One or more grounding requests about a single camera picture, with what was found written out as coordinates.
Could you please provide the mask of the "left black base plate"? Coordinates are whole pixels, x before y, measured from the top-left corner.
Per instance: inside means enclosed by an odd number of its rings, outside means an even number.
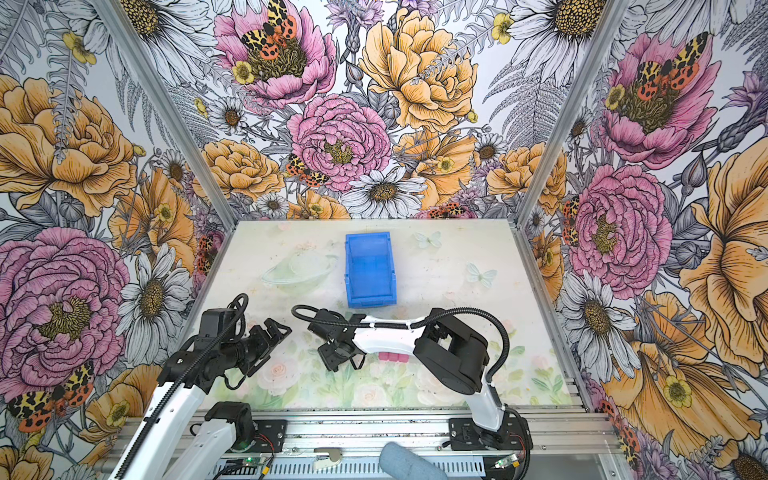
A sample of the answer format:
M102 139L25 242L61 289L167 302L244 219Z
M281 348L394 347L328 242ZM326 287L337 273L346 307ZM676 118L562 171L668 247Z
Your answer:
M288 422L285 420L255 419L251 427L245 430L243 448L239 451L256 453L281 453L287 437Z

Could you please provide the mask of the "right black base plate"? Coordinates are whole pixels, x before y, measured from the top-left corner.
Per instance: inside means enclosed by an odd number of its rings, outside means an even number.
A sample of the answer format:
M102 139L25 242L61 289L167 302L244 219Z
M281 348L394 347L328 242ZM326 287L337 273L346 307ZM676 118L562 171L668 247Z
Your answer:
M526 419L507 414L496 431L477 426L470 418L450 418L449 444L454 451L527 451L533 440Z

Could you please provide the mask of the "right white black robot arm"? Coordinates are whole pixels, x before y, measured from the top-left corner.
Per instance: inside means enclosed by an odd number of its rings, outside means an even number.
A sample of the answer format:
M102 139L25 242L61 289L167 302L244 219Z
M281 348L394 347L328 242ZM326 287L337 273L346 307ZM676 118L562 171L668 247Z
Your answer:
M291 314L323 340L318 354L327 370L336 372L345 363L358 370L362 364L357 359L380 353L413 357L441 385L464 398L481 445L500 449L510 438L508 409L493 385L495 374L509 356L510 341L507 329L494 315L474 307L435 307L424 317L408 320L366 314L345 318L309 305L295 305ZM463 315L495 327L501 340L495 362L490 361L488 340L465 323Z

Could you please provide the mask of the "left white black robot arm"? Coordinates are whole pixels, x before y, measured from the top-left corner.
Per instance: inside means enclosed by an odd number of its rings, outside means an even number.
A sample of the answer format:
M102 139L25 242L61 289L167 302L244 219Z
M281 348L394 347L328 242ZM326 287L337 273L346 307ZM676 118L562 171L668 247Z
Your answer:
M217 380L237 389L229 370L253 376L292 329L271 318L249 328L248 295L202 313L199 331L171 355L158 376L150 404L114 467L112 479L205 479L229 450L248 449L256 440L251 407L219 402L205 414L193 443L174 453L195 413Z

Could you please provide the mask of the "grey fuzzy microphone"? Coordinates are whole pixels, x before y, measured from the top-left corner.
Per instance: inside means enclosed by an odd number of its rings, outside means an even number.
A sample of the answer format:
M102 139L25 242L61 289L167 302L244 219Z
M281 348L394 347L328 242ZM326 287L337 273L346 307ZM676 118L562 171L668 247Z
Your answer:
M425 458L395 443L387 443L378 460L384 473L397 480L447 480L447 474Z

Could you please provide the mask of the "pink block strip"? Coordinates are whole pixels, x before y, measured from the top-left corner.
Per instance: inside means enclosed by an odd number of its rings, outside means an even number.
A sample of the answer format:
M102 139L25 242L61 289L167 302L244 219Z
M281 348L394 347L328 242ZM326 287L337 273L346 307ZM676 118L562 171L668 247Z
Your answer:
M398 354L393 352L379 352L378 358L383 362L407 363L410 359L410 356L407 354Z

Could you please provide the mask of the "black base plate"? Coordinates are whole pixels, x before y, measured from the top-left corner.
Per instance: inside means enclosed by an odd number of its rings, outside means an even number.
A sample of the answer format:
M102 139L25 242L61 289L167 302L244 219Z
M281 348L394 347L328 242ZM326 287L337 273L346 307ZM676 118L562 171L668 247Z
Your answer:
M527 451L533 440L526 419L507 414L496 431L477 426L470 418L450 418L449 444L454 451Z
M255 419L251 427L245 430L243 448L239 451L256 453L281 453L287 437L288 422L285 420Z

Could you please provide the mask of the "aluminium front rail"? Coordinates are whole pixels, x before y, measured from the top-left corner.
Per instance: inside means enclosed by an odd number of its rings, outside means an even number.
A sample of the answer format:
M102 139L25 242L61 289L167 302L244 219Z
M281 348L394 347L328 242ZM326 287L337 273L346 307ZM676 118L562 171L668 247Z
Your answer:
M528 421L534 460L556 456L599 457L621 452L606 416L573 405L520 407ZM313 457L317 448L338 449L342 457L374 456L396 442L424 456L450 455L448 441L458 435L449 427L467 418L466 408L415 410L261 411L258 424L285 420L279 458Z

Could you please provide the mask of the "blue plastic bin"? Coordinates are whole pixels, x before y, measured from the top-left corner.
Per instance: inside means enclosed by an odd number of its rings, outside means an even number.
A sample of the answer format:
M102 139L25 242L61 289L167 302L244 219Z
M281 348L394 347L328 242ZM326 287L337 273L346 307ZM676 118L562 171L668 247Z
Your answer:
M379 308L397 303L396 272L389 232L346 236L345 286L350 308Z

